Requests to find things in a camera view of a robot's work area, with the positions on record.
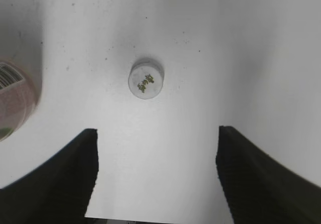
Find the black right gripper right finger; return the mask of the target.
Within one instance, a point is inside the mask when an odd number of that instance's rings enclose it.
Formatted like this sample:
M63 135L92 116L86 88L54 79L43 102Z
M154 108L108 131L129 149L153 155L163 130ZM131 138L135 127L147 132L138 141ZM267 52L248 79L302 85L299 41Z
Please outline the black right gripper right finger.
M320 223L320 187L234 127L219 127L216 168L234 223Z

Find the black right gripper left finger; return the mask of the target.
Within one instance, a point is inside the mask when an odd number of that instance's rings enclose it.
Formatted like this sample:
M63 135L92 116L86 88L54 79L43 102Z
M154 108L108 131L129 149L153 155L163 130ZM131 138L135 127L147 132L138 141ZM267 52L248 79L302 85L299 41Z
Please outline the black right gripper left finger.
M98 132L85 129L45 163L1 189L1 223L87 223L98 175Z

